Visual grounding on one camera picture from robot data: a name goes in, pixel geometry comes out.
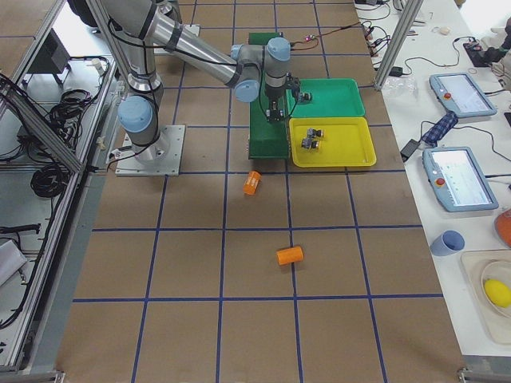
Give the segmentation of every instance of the orange object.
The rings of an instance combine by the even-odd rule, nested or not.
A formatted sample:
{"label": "orange object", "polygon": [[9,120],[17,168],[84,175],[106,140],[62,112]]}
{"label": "orange object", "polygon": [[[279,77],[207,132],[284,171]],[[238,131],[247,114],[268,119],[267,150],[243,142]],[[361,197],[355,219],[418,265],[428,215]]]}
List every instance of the orange object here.
{"label": "orange object", "polygon": [[245,185],[243,186],[243,192],[245,194],[254,195],[260,180],[261,175],[258,172],[249,172]]}
{"label": "orange object", "polygon": [[288,263],[298,262],[303,260],[303,251],[302,247],[295,246],[289,247],[288,249],[283,249],[277,251],[277,259],[279,260],[279,265],[287,265]]}
{"label": "orange object", "polygon": [[495,219],[495,229],[501,239],[511,247],[511,210],[506,210]]}

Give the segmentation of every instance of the metal mounting plate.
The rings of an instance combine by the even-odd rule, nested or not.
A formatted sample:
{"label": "metal mounting plate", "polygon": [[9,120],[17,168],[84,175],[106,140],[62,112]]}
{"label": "metal mounting plate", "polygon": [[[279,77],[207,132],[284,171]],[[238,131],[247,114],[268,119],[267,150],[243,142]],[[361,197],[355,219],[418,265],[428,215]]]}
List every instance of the metal mounting plate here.
{"label": "metal mounting plate", "polygon": [[[132,151],[123,152],[121,160],[117,163],[115,173],[118,176],[178,176],[183,152],[184,125],[166,125],[161,129],[170,146],[165,157],[149,163],[141,163],[133,155]],[[124,145],[131,145],[131,140],[126,135]]]}

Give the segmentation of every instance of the green platform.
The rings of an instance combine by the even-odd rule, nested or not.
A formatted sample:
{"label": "green platform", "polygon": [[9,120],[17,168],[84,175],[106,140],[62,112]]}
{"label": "green platform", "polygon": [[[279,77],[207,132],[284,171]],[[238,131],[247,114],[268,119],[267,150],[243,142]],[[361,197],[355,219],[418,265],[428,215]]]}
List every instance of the green platform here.
{"label": "green platform", "polygon": [[[280,37],[278,33],[249,34],[248,43],[252,45],[266,45],[272,38]],[[259,98],[250,104],[250,132],[248,141],[248,158],[271,159],[289,158],[289,139],[286,121],[269,123],[264,115],[268,106],[268,98],[264,90],[259,92]],[[286,110],[284,99],[279,102],[279,108]]]}

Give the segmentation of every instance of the green tray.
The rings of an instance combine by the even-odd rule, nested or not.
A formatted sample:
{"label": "green tray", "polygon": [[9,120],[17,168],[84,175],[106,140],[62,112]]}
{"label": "green tray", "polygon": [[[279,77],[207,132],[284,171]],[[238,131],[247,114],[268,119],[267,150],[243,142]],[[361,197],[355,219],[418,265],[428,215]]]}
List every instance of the green tray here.
{"label": "green tray", "polygon": [[[292,116],[308,117],[362,117],[366,114],[352,78],[305,78],[300,79],[300,91],[312,93],[312,101],[297,104]],[[291,91],[286,93],[287,107],[293,108],[295,99]]]}

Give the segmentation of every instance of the small electronic component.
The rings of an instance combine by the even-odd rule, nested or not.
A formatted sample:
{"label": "small electronic component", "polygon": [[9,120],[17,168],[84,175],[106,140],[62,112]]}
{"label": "small electronic component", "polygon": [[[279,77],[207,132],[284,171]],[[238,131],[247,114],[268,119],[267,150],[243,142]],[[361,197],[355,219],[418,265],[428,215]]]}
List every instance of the small electronic component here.
{"label": "small electronic component", "polygon": [[323,137],[323,130],[309,128],[309,129],[307,129],[307,137],[309,137],[309,138]]}
{"label": "small electronic component", "polygon": [[299,104],[309,102],[309,101],[312,101],[312,93],[308,93],[308,92],[298,93],[298,101],[297,102]]}
{"label": "small electronic component", "polygon": [[311,137],[306,137],[302,139],[302,148],[317,149],[319,148],[319,141],[313,140]]}

